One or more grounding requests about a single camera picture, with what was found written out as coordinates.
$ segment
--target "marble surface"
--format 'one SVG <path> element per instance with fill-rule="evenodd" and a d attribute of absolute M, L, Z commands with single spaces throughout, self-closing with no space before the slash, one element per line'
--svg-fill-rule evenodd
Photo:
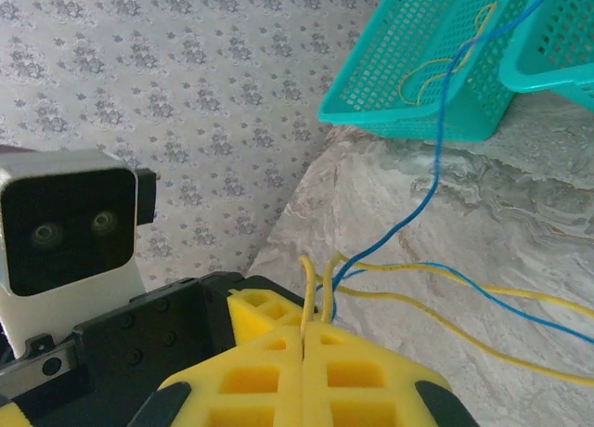
<path fill-rule="evenodd" d="M 550 93 L 516 97 L 484 143 L 447 144 L 428 209 L 373 263 L 434 261 L 478 281 L 594 306 L 594 115 Z M 303 295 L 298 256 L 321 272 L 335 249 L 353 255 L 407 216 L 432 181 L 433 145 L 335 128 L 250 273 Z M 594 347 L 499 309 L 476 291 L 424 273 L 367 273 L 348 284 L 425 303 L 510 355 L 594 376 Z M 504 298 L 590 336 L 591 320 L 551 304 Z M 586 426 L 594 388 L 486 355 L 406 304 L 338 296 L 337 324 L 437 370 L 482 427 Z"/>

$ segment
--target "blue cable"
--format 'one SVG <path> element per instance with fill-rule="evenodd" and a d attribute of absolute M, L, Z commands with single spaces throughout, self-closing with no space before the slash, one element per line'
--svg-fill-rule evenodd
<path fill-rule="evenodd" d="M 341 269 L 339 270 L 338 274 L 332 280 L 332 289 L 336 291 L 339 283 L 344 278 L 344 275 L 347 271 L 357 262 L 361 261 L 365 257 L 371 255 L 379 248 L 381 248 L 385 243 L 391 239 L 396 232 L 402 229 L 404 226 L 407 226 L 411 221 L 413 221 L 419 214 L 427 207 L 429 201 L 433 198 L 435 191 L 437 190 L 437 186 L 439 185 L 439 174 L 440 174 L 440 160 L 442 154 L 442 145 L 444 143 L 444 120 L 446 116 L 446 101 L 447 101 L 447 90 L 449 87 L 449 81 L 452 77 L 452 73 L 456 66 L 458 65 L 458 61 L 466 54 L 466 52 L 471 48 L 472 45 L 476 45 L 480 42 L 488 42 L 490 40 L 498 38 L 500 35 L 513 30 L 516 28 L 520 23 L 526 20 L 533 12 L 535 12 L 544 2 L 545 0 L 535 0 L 535 2 L 529 6 L 520 16 L 518 16 L 515 20 L 509 23 L 506 26 L 498 28 L 488 34 L 483 34 L 479 36 L 477 39 L 468 42 L 467 44 L 463 45 L 453 60 L 450 62 L 447 72 L 445 73 L 444 84 L 442 88 L 442 94 L 440 98 L 439 104 L 439 115 L 437 120 L 437 142 L 435 144 L 435 162 L 434 162 L 434 176 L 433 176 L 433 184 L 427 193 L 427 196 L 423 199 L 419 207 L 413 211 L 407 218 L 402 220 L 400 223 L 395 225 L 392 229 L 390 229 L 379 241 L 377 241 L 374 245 L 370 246 L 369 248 L 365 249 L 363 252 L 358 253 L 357 255 L 351 257 L 351 259 L 346 262 Z"/>
<path fill-rule="evenodd" d="M 522 311 L 521 309 L 518 308 L 514 308 L 513 306 L 506 304 L 505 302 L 501 301 L 500 299 L 498 299 L 495 295 L 493 295 L 492 293 L 490 293 L 489 291 L 486 291 L 485 289 L 483 289 L 481 287 L 481 285 L 479 285 L 478 283 L 476 283 L 475 281 L 473 281 L 472 279 L 466 277 L 464 274 L 462 274 L 461 272 L 457 271 L 456 269 L 454 269 L 453 267 L 447 266 L 447 265 L 442 265 L 440 263 L 432 263 L 432 262 L 422 262 L 422 263 L 417 263 L 417 265 L 428 265 L 428 266 L 434 266 L 437 267 L 439 269 L 444 269 L 446 271 L 451 272 L 452 274 L 455 274 L 457 277 L 461 278 L 462 280 L 466 281 L 469 285 L 471 285 L 474 289 L 476 289 L 478 292 L 480 292 L 484 297 L 486 297 L 487 299 L 489 299 L 491 302 L 494 302 L 496 304 L 498 304 L 499 306 L 503 307 L 504 309 L 507 309 L 508 311 L 511 311 L 513 314 L 523 317 L 527 320 L 530 320 L 531 322 L 535 322 L 538 323 L 540 325 L 544 325 L 546 327 L 549 328 L 553 328 L 555 330 L 559 330 L 562 332 L 565 332 L 567 334 L 570 334 L 578 339 L 581 339 L 583 341 L 586 341 L 588 343 L 592 343 L 594 344 L 594 339 L 591 337 L 588 337 L 586 334 L 582 334 L 581 332 L 572 330 L 571 328 L 567 328 L 564 325 L 561 325 L 559 323 L 555 323 L 555 322 L 550 322 L 548 320 L 545 320 L 544 318 L 540 318 L 540 317 L 536 317 L 536 316 L 532 316 L 524 311 Z M 367 272 L 366 269 L 357 269 L 349 274 L 347 274 L 346 276 L 344 276 L 344 279 L 348 279 L 352 276 L 356 276 L 358 274 L 362 274 L 364 272 Z M 332 319 L 334 319 L 334 317 L 336 316 L 336 299 L 334 300 L 334 313 L 332 314 Z"/>

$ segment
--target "teal plastic basket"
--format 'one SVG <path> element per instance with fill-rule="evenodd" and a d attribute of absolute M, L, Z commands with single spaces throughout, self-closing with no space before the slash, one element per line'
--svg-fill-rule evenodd
<path fill-rule="evenodd" d="M 353 124 L 383 137 L 435 139 L 443 79 L 424 90 L 419 106 L 407 105 L 397 86 L 420 64 L 453 58 L 476 35 L 474 22 L 481 9 L 493 2 L 497 9 L 484 32 L 511 22 L 528 0 L 381 0 L 324 98 L 319 120 Z M 451 77 L 445 139 L 484 140 L 497 129 L 513 98 L 498 76 L 510 38 L 509 33 L 480 43 Z M 416 98 L 425 81 L 445 73 L 447 65 L 416 72 L 404 85 L 404 97 Z"/>
<path fill-rule="evenodd" d="M 594 110 L 594 0 L 546 0 L 513 34 L 500 78 L 513 91 L 553 90 Z"/>

